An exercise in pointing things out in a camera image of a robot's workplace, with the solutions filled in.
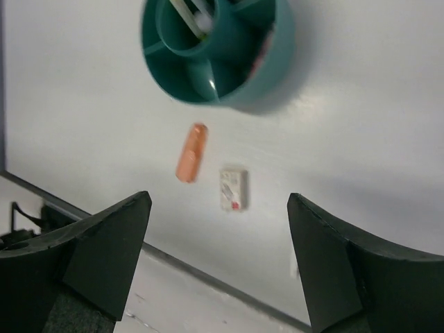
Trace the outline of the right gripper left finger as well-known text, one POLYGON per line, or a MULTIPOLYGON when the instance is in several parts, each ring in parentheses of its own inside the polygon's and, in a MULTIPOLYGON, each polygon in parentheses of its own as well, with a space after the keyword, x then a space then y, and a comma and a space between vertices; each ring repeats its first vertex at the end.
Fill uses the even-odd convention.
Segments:
POLYGON ((148 226, 146 191, 72 223, 1 235, 2 332, 112 332, 148 226))

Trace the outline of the white staples box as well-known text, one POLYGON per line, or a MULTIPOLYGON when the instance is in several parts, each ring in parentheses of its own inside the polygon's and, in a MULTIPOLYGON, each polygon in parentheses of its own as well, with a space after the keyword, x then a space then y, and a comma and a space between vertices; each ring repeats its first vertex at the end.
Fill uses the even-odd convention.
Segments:
POLYGON ((242 212, 249 207, 249 174, 240 166, 224 166, 219 171, 221 209, 242 212))

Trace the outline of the orange transparent cap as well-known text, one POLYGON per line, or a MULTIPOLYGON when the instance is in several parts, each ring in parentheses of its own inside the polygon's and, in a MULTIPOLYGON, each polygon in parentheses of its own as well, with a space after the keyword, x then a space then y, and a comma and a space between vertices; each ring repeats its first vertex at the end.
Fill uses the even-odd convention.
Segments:
POLYGON ((182 149, 176 177, 180 182, 193 183, 196 181, 207 141, 208 129, 203 123, 195 123, 189 131, 182 149))

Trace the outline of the pink highlighter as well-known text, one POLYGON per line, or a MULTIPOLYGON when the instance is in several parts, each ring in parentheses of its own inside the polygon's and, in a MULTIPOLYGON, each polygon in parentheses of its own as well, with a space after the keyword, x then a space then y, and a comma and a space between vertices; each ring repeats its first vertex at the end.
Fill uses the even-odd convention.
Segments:
POLYGON ((270 47, 271 41, 273 39, 273 35, 274 35, 274 28, 272 27, 267 34, 265 35, 265 37, 262 40, 262 43, 259 47, 259 50, 257 52, 257 55, 255 57, 255 60, 252 64, 252 67, 250 69, 249 72, 249 76, 252 77, 255 75, 255 72, 261 67, 262 63, 264 62, 264 58, 268 52, 268 49, 270 47))

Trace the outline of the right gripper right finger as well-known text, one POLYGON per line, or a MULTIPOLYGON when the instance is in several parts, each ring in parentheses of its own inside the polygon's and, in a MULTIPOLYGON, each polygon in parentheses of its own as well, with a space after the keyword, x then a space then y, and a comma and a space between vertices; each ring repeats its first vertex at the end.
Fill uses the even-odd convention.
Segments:
POLYGON ((300 194, 289 227, 314 332, 442 332, 443 257, 387 241, 300 194))

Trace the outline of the yellow pen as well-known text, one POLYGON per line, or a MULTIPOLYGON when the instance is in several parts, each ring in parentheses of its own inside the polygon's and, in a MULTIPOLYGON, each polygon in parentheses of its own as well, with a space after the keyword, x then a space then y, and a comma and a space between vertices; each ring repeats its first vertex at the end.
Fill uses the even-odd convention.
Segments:
POLYGON ((206 34, 198 27, 194 19, 193 13, 188 8, 183 0, 170 0, 170 4, 174 7, 176 12, 180 15, 183 22, 187 25, 190 31, 200 40, 205 39, 206 34))

